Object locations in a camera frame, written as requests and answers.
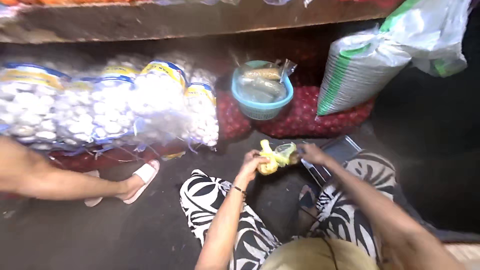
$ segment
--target hand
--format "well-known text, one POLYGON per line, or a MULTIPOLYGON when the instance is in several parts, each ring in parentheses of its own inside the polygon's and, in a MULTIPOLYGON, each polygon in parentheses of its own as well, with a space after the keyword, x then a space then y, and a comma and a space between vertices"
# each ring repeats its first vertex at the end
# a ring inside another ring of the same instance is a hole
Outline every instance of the hand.
POLYGON ((331 156, 325 154, 315 144, 300 144, 297 145, 297 148, 303 150, 303 153, 299 152, 300 157, 312 164, 325 165, 333 160, 331 156))
POLYGON ((258 164, 267 163, 270 161, 269 158, 261 157, 259 155, 260 151, 258 150, 252 150, 245 154, 245 157, 243 158, 243 164, 236 180, 242 180, 248 183, 255 178, 258 164))

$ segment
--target white slide sandal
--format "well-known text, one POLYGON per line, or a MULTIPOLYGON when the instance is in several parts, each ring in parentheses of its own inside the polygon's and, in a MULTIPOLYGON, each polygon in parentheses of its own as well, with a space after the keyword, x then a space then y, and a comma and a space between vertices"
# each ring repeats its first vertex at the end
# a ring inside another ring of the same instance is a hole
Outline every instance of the white slide sandal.
POLYGON ((143 191, 148 187, 148 185, 152 182, 152 180, 155 178, 156 174, 158 173, 158 170, 160 169, 160 162, 157 160, 151 160, 147 162, 145 165, 140 167, 138 170, 136 170, 132 175, 136 174, 138 175, 144 182, 145 185, 143 185, 136 193, 131 197, 130 199, 124 200, 123 202, 126 204, 131 204, 132 202, 136 201, 138 197, 143 193, 143 191))
MULTIPOLYGON (((84 174, 94 176, 94 177, 100 177, 100 173, 98 170, 91 171, 91 172, 84 172, 84 174)), ((84 203, 88 207, 94 207, 95 205, 99 204, 102 201, 103 197, 98 197, 98 198, 88 198, 84 200, 84 203)))

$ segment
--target yellow plastic bag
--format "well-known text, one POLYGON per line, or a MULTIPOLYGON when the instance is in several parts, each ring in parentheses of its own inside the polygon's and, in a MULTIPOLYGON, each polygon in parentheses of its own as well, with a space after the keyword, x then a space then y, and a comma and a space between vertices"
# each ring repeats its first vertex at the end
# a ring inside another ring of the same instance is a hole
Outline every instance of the yellow plastic bag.
POLYGON ((262 151, 260 156, 270 159, 269 163, 261 163, 258 165, 258 171, 263 175, 269 175, 277 171, 278 167, 285 167, 290 164, 290 156, 296 152, 297 146, 294 143, 277 146, 275 151, 270 148, 268 140, 260 142, 262 151))

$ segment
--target blue plastic basket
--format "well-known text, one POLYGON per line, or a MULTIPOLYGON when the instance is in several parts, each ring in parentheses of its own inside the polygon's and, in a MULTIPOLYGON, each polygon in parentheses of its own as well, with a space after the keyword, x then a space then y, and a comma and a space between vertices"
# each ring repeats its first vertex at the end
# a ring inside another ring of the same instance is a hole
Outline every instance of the blue plastic basket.
MULTIPOLYGON (((251 66, 252 68, 260 67, 267 63, 270 63, 270 62, 259 61, 259 60, 246 62, 246 64, 251 66)), ((285 105, 287 105, 293 98, 293 86, 287 74, 284 74, 284 78, 283 78, 285 88, 287 89, 287 97, 284 100, 274 102, 274 103, 260 103, 260 102, 253 102, 250 100, 242 99, 238 94, 239 86, 237 85, 237 80, 236 80, 238 76, 239 76, 239 71, 238 69, 236 69, 233 72, 233 78, 232 78, 232 94, 233 94, 233 97, 236 100, 238 100, 240 110, 243 112, 243 114, 245 114, 246 116, 252 119, 268 120, 268 119, 274 118, 275 116, 277 116, 280 110, 285 105)))

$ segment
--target black cord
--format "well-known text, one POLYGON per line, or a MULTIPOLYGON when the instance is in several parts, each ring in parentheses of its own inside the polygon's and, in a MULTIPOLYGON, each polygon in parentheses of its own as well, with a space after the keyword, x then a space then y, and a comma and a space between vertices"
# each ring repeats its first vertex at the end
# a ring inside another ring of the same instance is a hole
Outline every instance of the black cord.
MULTIPOLYGON (((313 216, 312 214, 310 214, 307 210, 303 209, 302 207, 300 207, 300 209, 302 209, 305 213, 307 213, 309 216, 311 216, 313 219, 315 219, 316 221, 318 221, 321 224, 321 221, 317 217, 313 216)), ((332 254, 333 265, 335 266, 335 270, 338 270, 338 266, 336 264, 335 253, 333 252, 332 245, 330 245, 330 243, 325 239, 325 237, 322 236, 321 239, 325 242, 325 244, 327 244, 328 249, 330 249, 330 253, 332 254)))

